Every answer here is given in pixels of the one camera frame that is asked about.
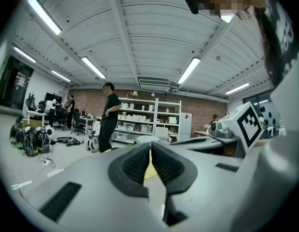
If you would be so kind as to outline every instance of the power strip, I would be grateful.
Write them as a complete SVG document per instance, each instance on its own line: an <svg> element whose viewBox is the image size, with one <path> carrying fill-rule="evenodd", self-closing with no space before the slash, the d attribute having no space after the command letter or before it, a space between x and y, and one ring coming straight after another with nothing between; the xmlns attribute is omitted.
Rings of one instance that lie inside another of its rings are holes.
<svg viewBox="0 0 299 232"><path fill-rule="evenodd" d="M50 160L46 160L45 163L43 163L43 165L44 165L45 167L47 167L50 163L51 163Z"/></svg>

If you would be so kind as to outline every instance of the laptop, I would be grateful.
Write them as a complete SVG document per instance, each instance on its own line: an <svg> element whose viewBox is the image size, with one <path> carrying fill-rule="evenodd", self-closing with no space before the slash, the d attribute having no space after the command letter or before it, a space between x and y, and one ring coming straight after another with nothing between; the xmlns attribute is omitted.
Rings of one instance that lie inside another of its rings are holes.
<svg viewBox="0 0 299 232"><path fill-rule="evenodd" d="M88 113L86 118L91 118L91 113Z"/></svg>

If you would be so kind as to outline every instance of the brick wall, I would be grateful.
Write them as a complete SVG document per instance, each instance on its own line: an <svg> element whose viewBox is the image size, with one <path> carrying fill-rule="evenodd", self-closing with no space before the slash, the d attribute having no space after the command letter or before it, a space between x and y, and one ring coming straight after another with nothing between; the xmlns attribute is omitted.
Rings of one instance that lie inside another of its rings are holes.
<svg viewBox="0 0 299 232"><path fill-rule="evenodd" d="M115 90L115 93L119 97L126 97L133 99L130 90ZM70 89L68 97L74 96L75 108L80 112L91 112L94 116L102 116L103 108L106 103L106 99L102 95L102 90L89 90L89 89ZM138 99L150 100L151 93L138 91ZM166 97L163 94L155 94L155 98L159 98L159 101L167 102L179 102L182 101L182 112L192 114L192 135L194 131L204 131L204 125L209 124L213 118L213 114L218 114L220 118L224 117L227 113L227 104L216 101L170 95Z"/></svg>

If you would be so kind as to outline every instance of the man in black shirt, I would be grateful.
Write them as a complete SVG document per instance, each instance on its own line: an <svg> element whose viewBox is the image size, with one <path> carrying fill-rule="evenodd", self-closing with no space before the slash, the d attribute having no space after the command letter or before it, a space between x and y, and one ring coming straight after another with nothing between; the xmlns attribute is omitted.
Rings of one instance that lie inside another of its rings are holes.
<svg viewBox="0 0 299 232"><path fill-rule="evenodd" d="M69 107L68 107L68 117L67 117L68 129L71 128L71 122L72 122L74 107L75 107L74 96L70 95L70 104L69 104Z"/></svg>
<svg viewBox="0 0 299 232"><path fill-rule="evenodd" d="M113 84L104 84L102 91L103 95L107 97L107 102L103 110L99 134L99 149L101 153L112 148L110 138L117 125L118 110L122 107L118 96L114 93Z"/></svg>

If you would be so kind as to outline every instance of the black pants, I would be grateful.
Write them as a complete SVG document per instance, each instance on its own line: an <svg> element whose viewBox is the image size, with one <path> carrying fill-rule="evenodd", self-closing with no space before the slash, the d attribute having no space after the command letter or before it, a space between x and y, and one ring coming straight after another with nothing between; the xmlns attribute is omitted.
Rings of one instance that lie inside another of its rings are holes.
<svg viewBox="0 0 299 232"><path fill-rule="evenodd" d="M72 112L69 112L68 113L68 117L67 117L67 123L68 123L68 129L71 128L71 122L72 122L72 117L73 117L73 113Z"/></svg>
<svg viewBox="0 0 299 232"><path fill-rule="evenodd" d="M112 148L112 145L110 144L110 138L114 130L115 127L102 127L102 126L100 127L100 134L99 134L100 153Z"/></svg>
<svg viewBox="0 0 299 232"><path fill-rule="evenodd" d="M55 110L54 109L49 109L49 125L51 127L53 127L54 116L55 116Z"/></svg>

